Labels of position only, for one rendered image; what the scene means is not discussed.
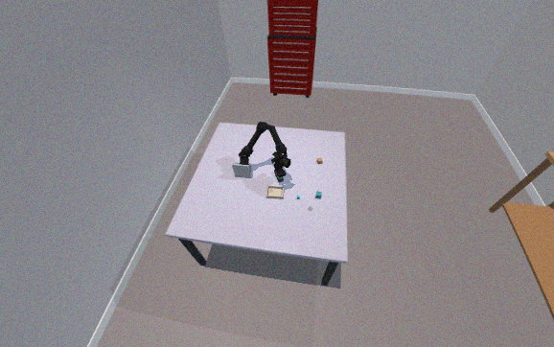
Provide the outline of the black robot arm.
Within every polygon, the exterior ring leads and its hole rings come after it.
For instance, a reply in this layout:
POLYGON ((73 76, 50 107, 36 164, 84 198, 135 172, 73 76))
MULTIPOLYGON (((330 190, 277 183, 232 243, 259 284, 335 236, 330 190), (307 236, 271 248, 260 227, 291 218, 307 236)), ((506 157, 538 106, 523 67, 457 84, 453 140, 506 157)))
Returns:
POLYGON ((250 139, 249 143, 242 148, 242 151, 239 153, 240 158, 240 164, 242 165, 248 165, 250 154, 252 154, 253 147, 261 134, 265 132, 266 130, 269 130, 274 142, 275 142, 275 149, 276 151, 272 154, 274 156, 275 163, 280 163, 282 167, 288 168, 290 166, 290 159, 288 159, 287 155, 287 148, 282 143, 275 126, 268 125, 266 122, 259 122, 256 126, 256 131, 253 134, 252 138, 250 139), (283 154, 282 154, 283 153, 283 154))

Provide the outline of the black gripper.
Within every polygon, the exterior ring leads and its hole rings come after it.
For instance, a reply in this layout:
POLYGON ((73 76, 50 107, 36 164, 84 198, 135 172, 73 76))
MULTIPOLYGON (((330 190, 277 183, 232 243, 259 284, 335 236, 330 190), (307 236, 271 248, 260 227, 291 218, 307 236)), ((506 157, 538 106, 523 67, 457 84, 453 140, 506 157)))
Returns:
MULTIPOLYGON (((271 159, 271 162, 275 163, 274 158, 271 159)), ((283 170, 283 167, 280 163, 275 163, 273 167, 276 170, 278 177, 286 176, 286 172, 283 170)))

